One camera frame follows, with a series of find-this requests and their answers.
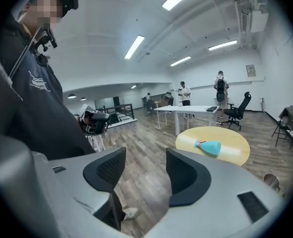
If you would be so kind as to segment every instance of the white logo on jacket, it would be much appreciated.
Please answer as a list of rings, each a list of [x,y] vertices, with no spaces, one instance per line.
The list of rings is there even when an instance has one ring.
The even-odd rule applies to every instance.
[[[42,79],[42,78],[36,78],[36,77],[34,77],[33,75],[32,75],[32,73],[30,72],[30,71],[28,71],[29,72],[29,74],[31,75],[31,77],[32,77],[32,83],[30,84],[31,86],[34,86],[34,87],[36,87],[36,88],[38,88],[38,89],[41,89],[41,90],[46,90],[46,91],[48,91],[48,92],[50,92],[50,90],[48,90],[47,88],[46,88],[46,82],[44,82],[44,80]]]

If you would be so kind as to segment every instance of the white shirt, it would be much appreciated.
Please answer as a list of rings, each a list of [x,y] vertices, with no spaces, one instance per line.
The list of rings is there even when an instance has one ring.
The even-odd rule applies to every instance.
[[[215,78],[215,83],[214,83],[215,86],[217,86],[218,80],[219,80],[218,77],[216,77]],[[228,89],[227,89],[228,81],[227,81],[227,79],[225,77],[223,78],[223,80],[224,80],[224,83],[225,83],[224,91],[225,91],[225,93],[228,93]]]
[[[179,94],[182,94],[182,96],[181,96],[182,101],[190,101],[191,100],[190,95],[185,95],[187,93],[191,93],[190,88],[187,86],[185,86],[185,88],[182,88],[182,90],[179,91]]]

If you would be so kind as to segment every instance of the black backpack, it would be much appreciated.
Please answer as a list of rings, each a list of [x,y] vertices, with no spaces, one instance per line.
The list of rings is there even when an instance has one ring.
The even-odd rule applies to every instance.
[[[216,94],[216,99],[218,102],[223,102],[225,99],[225,82],[224,82],[224,77],[221,79],[218,79],[217,81],[217,94]]]

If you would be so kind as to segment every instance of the black railing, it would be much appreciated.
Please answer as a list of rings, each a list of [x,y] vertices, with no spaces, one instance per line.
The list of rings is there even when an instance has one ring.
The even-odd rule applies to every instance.
[[[119,105],[112,108],[105,108],[103,106],[103,109],[97,109],[100,112],[107,113],[111,116],[110,124],[117,123],[119,121],[125,121],[128,119],[134,119],[135,115],[133,113],[132,104],[124,104]]]

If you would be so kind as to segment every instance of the black jacket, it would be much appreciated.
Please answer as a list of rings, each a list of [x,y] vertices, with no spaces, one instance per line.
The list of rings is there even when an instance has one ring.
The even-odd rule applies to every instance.
[[[10,15],[0,30],[0,62],[9,74],[30,41]],[[62,87],[48,64],[42,66],[28,51],[13,77],[13,88],[23,99],[8,135],[24,142],[49,160],[93,153],[75,117],[63,104]]]

